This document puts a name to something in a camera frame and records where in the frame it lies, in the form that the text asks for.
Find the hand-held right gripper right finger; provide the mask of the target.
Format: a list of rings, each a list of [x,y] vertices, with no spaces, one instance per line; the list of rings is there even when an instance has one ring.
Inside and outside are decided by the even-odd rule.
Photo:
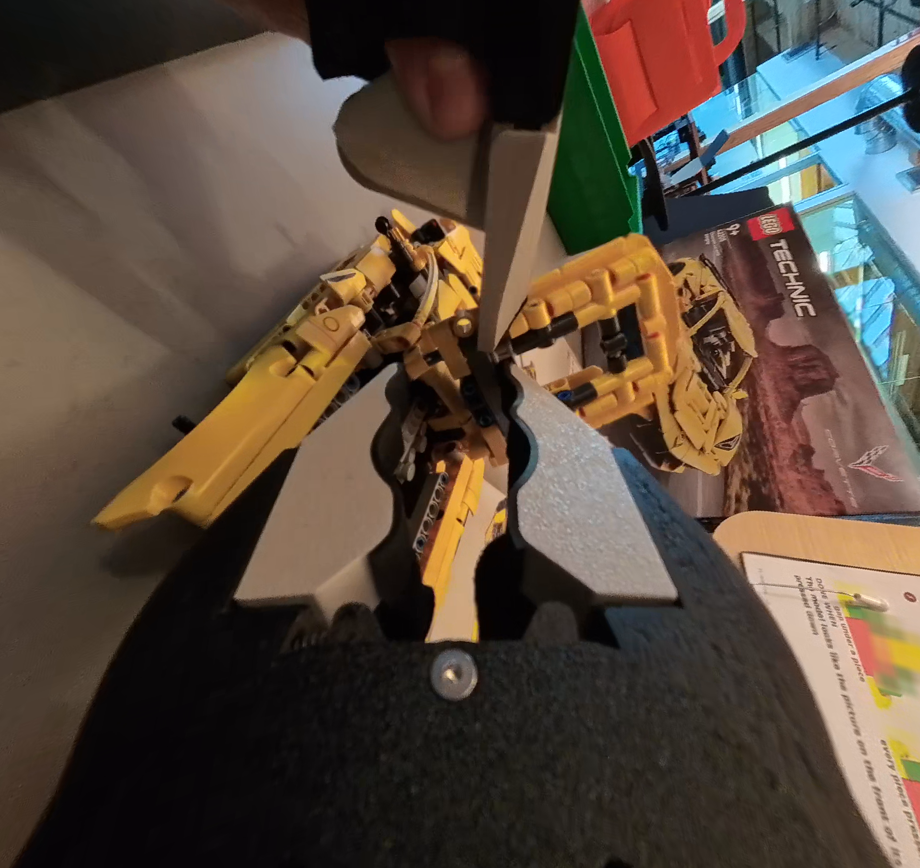
[[[506,525],[476,568],[481,642],[615,642],[610,609],[678,605],[607,440],[517,365],[502,368],[509,419]]]

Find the person's left hand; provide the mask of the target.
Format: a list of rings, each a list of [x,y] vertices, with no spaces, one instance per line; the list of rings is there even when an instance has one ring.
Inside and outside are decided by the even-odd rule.
[[[385,44],[399,92],[433,137],[471,136],[490,117],[488,79],[462,46],[436,37],[399,38]]]

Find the green board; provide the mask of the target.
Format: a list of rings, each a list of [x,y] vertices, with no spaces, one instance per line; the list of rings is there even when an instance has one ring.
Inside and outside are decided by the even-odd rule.
[[[638,177],[589,18],[579,8],[547,213],[569,255],[642,230]]]

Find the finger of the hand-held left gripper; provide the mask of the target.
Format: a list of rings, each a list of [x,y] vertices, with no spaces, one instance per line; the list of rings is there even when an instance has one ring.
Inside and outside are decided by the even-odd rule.
[[[477,192],[485,232],[477,348],[493,351],[528,297],[557,159],[562,117],[539,129],[485,126]]]

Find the grey desk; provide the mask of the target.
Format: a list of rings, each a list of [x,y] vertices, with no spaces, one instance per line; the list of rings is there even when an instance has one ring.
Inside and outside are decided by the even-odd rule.
[[[199,535],[92,518],[379,215],[431,218],[342,167],[358,88],[265,34],[2,115],[2,866]]]

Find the printed instruction sheet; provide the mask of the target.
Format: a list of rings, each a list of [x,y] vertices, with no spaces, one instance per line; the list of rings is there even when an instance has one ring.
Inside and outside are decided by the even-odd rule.
[[[918,866],[918,575],[757,552],[741,560],[889,862]]]

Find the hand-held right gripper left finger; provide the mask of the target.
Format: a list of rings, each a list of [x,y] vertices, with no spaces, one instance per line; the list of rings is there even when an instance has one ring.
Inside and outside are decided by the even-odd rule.
[[[389,365],[302,442],[234,599],[301,606],[320,625],[362,604],[389,637],[424,640],[433,618],[396,469],[409,380]]]

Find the wooden document stand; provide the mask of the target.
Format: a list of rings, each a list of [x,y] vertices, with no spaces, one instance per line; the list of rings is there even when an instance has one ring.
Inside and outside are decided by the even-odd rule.
[[[723,522],[716,530],[715,538],[730,558],[740,563],[743,573],[742,553],[757,552],[834,565],[913,573],[919,577],[919,535],[918,529],[914,527],[848,518],[806,517],[752,511]],[[816,704],[810,687],[809,694]],[[821,712],[820,715],[823,729],[832,744]],[[835,752],[834,761],[841,771]],[[848,784],[847,787],[857,805]],[[857,810],[864,818],[858,805]],[[892,866],[885,851],[883,852],[888,864]]]

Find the yellow brick model car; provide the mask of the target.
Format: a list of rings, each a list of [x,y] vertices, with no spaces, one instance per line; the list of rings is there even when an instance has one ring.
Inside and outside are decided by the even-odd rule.
[[[374,239],[320,276],[229,371],[229,391],[210,414],[175,419],[177,445],[94,523],[116,530],[172,513],[211,528],[275,460],[296,454],[382,369],[400,365],[410,408],[396,477],[422,582],[433,591],[425,640],[475,641],[473,601],[456,581],[472,593],[474,544],[466,530],[482,519],[487,469],[508,461],[507,427],[474,375],[482,274],[466,227],[446,218],[416,227],[396,209],[378,218]],[[276,498],[244,550],[243,573]],[[301,606],[238,605],[235,592],[243,609],[299,607],[305,631],[328,627]]]

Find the red plastic container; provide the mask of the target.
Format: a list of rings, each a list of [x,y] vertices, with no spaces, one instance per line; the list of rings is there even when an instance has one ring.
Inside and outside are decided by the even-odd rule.
[[[589,24],[627,146],[719,92],[742,42],[744,0],[600,0]]]

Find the yellow brick roof frame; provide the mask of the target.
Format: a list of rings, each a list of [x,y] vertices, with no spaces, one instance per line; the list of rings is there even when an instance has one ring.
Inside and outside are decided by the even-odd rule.
[[[537,279],[504,342],[515,355],[589,330],[596,360],[547,385],[594,429],[650,418],[686,344],[670,269],[649,240],[629,234]]]

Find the brick set box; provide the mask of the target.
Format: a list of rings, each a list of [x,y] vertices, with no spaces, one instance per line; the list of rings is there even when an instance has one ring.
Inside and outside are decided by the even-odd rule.
[[[654,241],[692,359],[646,416],[606,425],[694,517],[918,514],[918,444],[882,388],[896,285],[767,207]]]

